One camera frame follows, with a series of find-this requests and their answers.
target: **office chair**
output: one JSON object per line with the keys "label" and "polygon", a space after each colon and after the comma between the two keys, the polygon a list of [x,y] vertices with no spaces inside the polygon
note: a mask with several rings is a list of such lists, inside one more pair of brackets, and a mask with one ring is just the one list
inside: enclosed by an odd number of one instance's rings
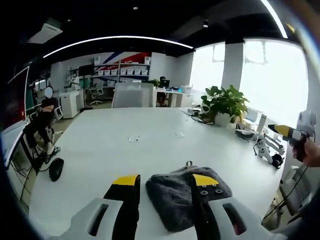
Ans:
{"label": "office chair", "polygon": [[60,96],[58,97],[58,107],[56,107],[53,110],[53,118],[50,122],[50,124],[47,126],[47,134],[49,136],[49,139],[51,140],[52,143],[55,142],[55,138],[57,135],[59,134],[63,134],[63,131],[57,131],[55,132],[55,130],[53,129],[53,124],[55,124],[56,122],[58,122],[60,119],[62,119],[64,117],[64,114],[62,112],[62,108],[61,108],[61,98]]}
{"label": "office chair", "polygon": [[[101,96],[104,94],[104,81],[100,81],[96,84],[96,86],[94,88],[89,88],[89,91],[90,91],[90,95],[91,95],[91,98],[92,99],[96,99],[96,97],[98,96]],[[99,101],[99,100],[94,100],[90,103],[90,106],[92,104],[95,104],[95,105],[98,105],[98,104],[102,104],[103,102],[102,101]]]}
{"label": "office chair", "polygon": [[152,83],[117,82],[112,108],[152,107],[154,86]]}
{"label": "office chair", "polygon": [[279,210],[286,206],[291,216],[300,212],[310,202],[314,194],[312,183],[307,174],[308,171],[304,173],[305,170],[306,166],[304,164],[300,167],[291,166],[291,170],[285,176],[279,188],[284,199],[284,203],[279,206]]}

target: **hand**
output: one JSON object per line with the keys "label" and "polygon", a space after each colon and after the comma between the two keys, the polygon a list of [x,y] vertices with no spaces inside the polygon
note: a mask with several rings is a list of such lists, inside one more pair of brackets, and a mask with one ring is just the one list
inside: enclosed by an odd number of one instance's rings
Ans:
{"label": "hand", "polygon": [[[307,138],[304,144],[306,157],[303,163],[308,167],[320,167],[320,147],[318,147],[310,138]],[[297,150],[292,149],[293,157],[297,158]]]}

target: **white conference table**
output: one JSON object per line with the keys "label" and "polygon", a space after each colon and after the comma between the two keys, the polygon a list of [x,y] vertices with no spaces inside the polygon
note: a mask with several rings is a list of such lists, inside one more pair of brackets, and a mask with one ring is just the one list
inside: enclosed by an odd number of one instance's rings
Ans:
{"label": "white conference table", "polygon": [[284,165],[275,169],[255,156],[253,145],[238,138],[231,128],[196,122],[178,108],[87,110],[56,143],[61,147],[56,157],[64,159],[60,178],[51,182],[47,171],[36,177],[29,217],[48,234],[59,236],[70,227],[72,216],[94,198],[102,198],[116,178],[140,174],[136,239],[197,239],[194,227],[168,232],[145,188],[152,175],[169,173],[193,161],[193,165],[214,169],[233,196],[262,219]]}

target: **black ceiling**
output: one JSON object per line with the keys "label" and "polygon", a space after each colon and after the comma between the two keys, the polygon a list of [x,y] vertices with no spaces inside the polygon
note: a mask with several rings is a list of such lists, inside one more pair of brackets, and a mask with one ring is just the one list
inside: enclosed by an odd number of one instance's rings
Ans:
{"label": "black ceiling", "polygon": [[[186,47],[158,41],[110,39],[79,44],[42,58],[43,55],[66,45],[106,36],[154,37],[178,41],[195,48],[225,41],[230,35],[281,38],[272,17],[267,11],[261,11],[264,7],[259,0],[241,1],[242,9],[258,7],[258,13],[238,14],[228,19],[209,22],[209,27],[203,28],[202,19],[210,19],[207,10],[227,1],[233,6],[233,1],[238,0],[197,0],[188,3],[172,0],[64,0],[25,5],[20,7],[16,14],[19,31],[11,35],[16,37],[15,43],[18,44],[14,55],[15,65],[21,68],[32,60],[41,66],[49,66],[57,61],[101,52],[143,51],[181,56],[191,51]],[[183,29],[182,26],[195,17],[198,22],[200,19],[197,30],[188,32],[183,39],[175,39],[173,33]],[[44,44],[27,43],[30,37],[40,31],[48,18],[60,22],[63,33]],[[289,36],[289,39],[296,41],[293,36]]]}

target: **led light strip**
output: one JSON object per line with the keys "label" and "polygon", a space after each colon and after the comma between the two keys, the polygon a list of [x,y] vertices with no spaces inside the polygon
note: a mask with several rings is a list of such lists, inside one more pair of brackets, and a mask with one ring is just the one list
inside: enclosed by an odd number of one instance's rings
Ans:
{"label": "led light strip", "polygon": [[286,30],[285,30],[284,26],[282,25],[280,18],[276,14],[276,11],[273,9],[273,7],[270,5],[270,3],[267,0],[261,0],[261,2],[266,7],[266,9],[268,9],[270,15],[273,17],[275,24],[278,26],[278,28],[282,34],[282,37],[287,39],[288,36],[287,36]]}
{"label": "led light strip", "polygon": [[97,41],[97,40],[104,40],[104,39],[147,39],[147,40],[156,40],[156,41],[161,41],[161,42],[165,42],[165,43],[170,43],[170,44],[176,44],[176,45],[180,45],[182,47],[186,47],[189,49],[193,49],[192,46],[188,46],[176,41],[170,41],[170,40],[165,40],[165,39],[161,39],[161,38],[155,38],[155,37],[148,37],[148,36],[104,36],[104,37],[97,37],[97,38],[92,38],[92,39],[88,39],[88,40],[83,40],[83,41],[78,41],[76,43],[61,47],[57,50],[54,50],[50,53],[48,53],[47,55],[44,55],[43,58],[46,58],[48,56],[50,56],[51,54],[54,54],[56,52],[59,52],[63,49],[78,45],[78,44],[83,44],[83,43],[87,43],[87,42],[92,42],[92,41]]}

